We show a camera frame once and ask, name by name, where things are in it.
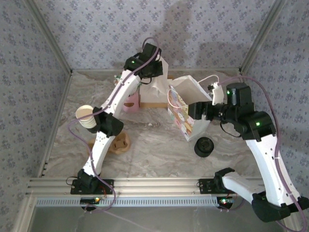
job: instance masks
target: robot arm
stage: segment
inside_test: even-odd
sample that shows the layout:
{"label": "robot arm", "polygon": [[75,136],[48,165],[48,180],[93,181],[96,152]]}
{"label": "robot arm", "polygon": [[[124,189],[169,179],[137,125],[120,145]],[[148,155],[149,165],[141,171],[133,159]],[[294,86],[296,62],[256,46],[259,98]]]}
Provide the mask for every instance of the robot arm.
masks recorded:
{"label": "robot arm", "polygon": [[[117,86],[112,91],[108,99],[101,106],[101,108],[107,107],[107,109],[104,112],[107,114],[112,114],[112,116],[115,118],[119,117],[119,114],[122,109],[122,105],[124,104],[125,100],[129,96],[129,94],[134,89],[136,89],[136,87],[140,83],[140,77],[134,74],[124,81],[124,78],[127,77],[130,74],[130,72],[131,72],[130,70],[124,70],[121,73],[121,78]],[[113,96],[114,96],[114,99],[112,103],[109,104]],[[92,157],[93,157],[93,164],[95,167],[95,171],[98,174],[101,172],[103,160],[114,138],[115,136],[108,137],[103,131],[97,132],[96,141],[92,148]],[[83,170],[86,174],[90,176],[95,176],[93,169],[91,167],[90,157],[88,158],[86,164],[84,165]]]}
{"label": "robot arm", "polygon": [[[99,174],[108,148],[122,128],[123,123],[117,118],[125,99],[133,89],[145,77],[156,77],[163,74],[162,63],[153,60],[138,73],[133,70],[140,67],[154,53],[155,47],[147,44],[141,54],[129,58],[126,61],[125,70],[121,80],[113,90],[109,98],[101,106],[94,108],[93,113],[102,111],[95,116],[96,126],[89,129],[97,134],[92,158],[78,172],[78,178],[83,186],[95,191],[98,179],[94,171]],[[214,93],[213,102],[197,102],[189,106],[189,115],[193,119],[219,120],[222,123],[232,123],[252,151],[261,172],[264,186],[254,186],[246,179],[239,176],[233,169],[223,169],[215,174],[215,180],[221,189],[229,189],[252,204],[257,216],[264,222],[280,220],[296,212],[295,204],[285,190],[276,169],[274,153],[277,143],[275,128],[270,116],[265,112],[254,111],[251,100],[251,90],[245,83],[233,83],[227,86],[227,104],[223,104],[221,86],[214,83],[210,86]],[[292,194],[298,199],[302,209],[309,207],[309,200],[300,197],[293,186],[279,153],[279,164],[282,174],[288,183]]]}
{"label": "robot arm", "polygon": [[[216,94],[216,85],[209,86]],[[276,168],[278,159],[283,178],[302,209],[309,207],[309,200],[301,197],[291,182],[280,152],[275,158],[277,136],[272,119],[266,112],[254,111],[251,89],[245,83],[227,85],[227,104],[196,102],[189,105],[189,115],[194,119],[219,120],[232,123],[250,148],[264,182],[252,185],[248,180],[227,168],[216,173],[218,189],[229,189],[252,204],[256,215],[264,222],[280,220],[296,212],[296,206],[286,191]]]}

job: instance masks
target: bag handle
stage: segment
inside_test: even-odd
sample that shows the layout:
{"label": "bag handle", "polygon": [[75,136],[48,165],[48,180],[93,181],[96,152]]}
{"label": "bag handle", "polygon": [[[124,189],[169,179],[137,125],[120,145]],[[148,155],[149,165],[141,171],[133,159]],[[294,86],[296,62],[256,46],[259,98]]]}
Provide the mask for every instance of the bag handle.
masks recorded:
{"label": "bag handle", "polygon": [[217,77],[217,79],[218,79],[218,82],[220,82],[220,81],[219,81],[219,77],[218,77],[217,75],[210,75],[210,76],[208,76],[208,77],[205,77],[204,79],[202,79],[202,80],[198,81],[198,83],[200,83],[200,82],[202,82],[202,81],[205,81],[206,79],[208,79],[208,78],[210,78],[210,77],[212,77],[212,76],[215,76],[215,77]]}
{"label": "bag handle", "polygon": [[172,104],[170,103],[170,101],[169,101],[169,92],[170,92],[170,91],[173,91],[174,93],[177,93],[176,91],[172,90],[171,88],[169,89],[169,91],[168,91],[168,102],[169,102],[169,104],[170,104],[172,107],[176,108],[176,109],[183,108],[183,106],[182,106],[182,107],[179,107],[179,106],[172,105]]}

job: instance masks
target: pink cup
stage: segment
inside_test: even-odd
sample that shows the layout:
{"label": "pink cup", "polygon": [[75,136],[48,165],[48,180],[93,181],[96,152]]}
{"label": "pink cup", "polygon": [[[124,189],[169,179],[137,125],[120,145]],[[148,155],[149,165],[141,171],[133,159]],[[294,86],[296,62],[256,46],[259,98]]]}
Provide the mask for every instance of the pink cup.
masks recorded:
{"label": "pink cup", "polygon": [[122,109],[127,113],[133,113],[138,111],[140,108],[140,98],[139,98],[139,92],[136,91],[132,96],[129,96],[124,105],[122,106]]}

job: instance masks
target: metal frame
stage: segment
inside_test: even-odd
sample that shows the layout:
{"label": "metal frame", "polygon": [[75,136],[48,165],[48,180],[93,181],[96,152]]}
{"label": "metal frame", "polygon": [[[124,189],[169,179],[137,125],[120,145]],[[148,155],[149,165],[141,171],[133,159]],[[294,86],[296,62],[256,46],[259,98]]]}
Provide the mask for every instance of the metal frame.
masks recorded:
{"label": "metal frame", "polygon": [[240,67],[241,68],[241,71],[240,71],[241,74],[247,73],[251,64],[255,60],[257,52],[260,50],[262,44],[264,43],[266,37],[268,36],[268,33],[270,32],[272,26],[277,21],[277,18],[279,16],[279,14],[281,13],[286,2],[287,2],[287,0],[276,0],[272,4],[263,24],[261,25],[261,28],[259,29],[259,32],[257,33],[257,36],[256,36],[253,44],[251,45],[249,51],[247,52],[245,59],[243,60],[243,62],[241,64],[241,67]]}
{"label": "metal frame", "polygon": [[[81,197],[39,197],[36,207],[81,207]],[[108,207],[113,197],[100,198],[97,207]],[[118,197],[113,207],[192,207],[219,206],[215,196],[195,197]]]}
{"label": "metal frame", "polygon": [[[197,178],[116,178],[114,188],[117,199],[137,197],[139,199],[162,197],[185,197],[186,199],[212,199],[226,194],[200,194]],[[246,177],[254,185],[262,185],[261,178]],[[85,195],[83,197],[103,197],[102,195]],[[81,196],[70,195],[70,186],[66,179],[33,178],[30,179],[26,198],[22,201],[13,232],[27,232],[30,226],[34,207],[44,199],[69,200],[80,199]],[[284,219],[285,225],[292,230],[301,228],[297,213]]]}
{"label": "metal frame", "polygon": [[48,28],[47,23],[45,22],[44,17],[42,16],[38,6],[35,4],[33,0],[24,0],[24,3],[27,6],[28,10],[30,11],[34,21],[38,24],[42,34],[44,35],[46,41],[48,42],[50,48],[52,49],[54,55],[56,56],[63,70],[67,74],[71,73],[70,66],[67,60],[65,59],[64,55],[62,54],[62,51],[58,46],[55,38],[53,37],[52,32]]}
{"label": "metal frame", "polygon": [[60,120],[61,120],[62,111],[63,111],[64,105],[66,103],[66,100],[67,100],[67,96],[68,96],[68,93],[69,93],[71,82],[72,82],[72,75],[70,73],[68,78],[67,78],[67,81],[66,81],[66,84],[65,84],[65,87],[64,87],[64,91],[63,91],[61,99],[60,99],[60,103],[59,103],[59,106],[58,106],[58,109],[57,109],[57,112],[56,112],[56,117],[55,117],[55,120],[54,120],[54,123],[53,123],[52,131],[49,135],[49,138],[48,138],[48,141],[47,141],[47,144],[46,144],[46,149],[45,149],[43,159],[42,159],[41,164],[40,164],[40,168],[39,168],[39,172],[37,174],[37,177],[44,176],[43,175],[44,167],[49,160],[50,154],[51,154],[53,146],[54,146],[54,141],[55,141],[56,134],[57,134],[57,131],[58,131],[58,126],[59,126],[59,123],[60,123]]}

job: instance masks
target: wooden object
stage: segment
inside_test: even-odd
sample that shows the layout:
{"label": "wooden object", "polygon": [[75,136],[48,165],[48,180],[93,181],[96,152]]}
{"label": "wooden object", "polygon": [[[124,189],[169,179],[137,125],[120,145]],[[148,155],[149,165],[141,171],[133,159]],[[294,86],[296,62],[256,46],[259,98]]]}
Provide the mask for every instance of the wooden object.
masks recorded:
{"label": "wooden object", "polygon": [[[88,146],[90,147],[90,149],[93,148],[95,141],[96,141],[95,138],[89,140]],[[110,145],[108,151],[119,155],[121,153],[128,151],[130,149],[130,147],[131,147],[130,137],[126,132],[123,131],[114,138],[114,140],[112,141],[112,144]]]}
{"label": "wooden object", "polygon": [[[174,79],[174,76],[168,75],[168,79]],[[140,102],[140,108],[167,108],[168,103],[162,102]]]}

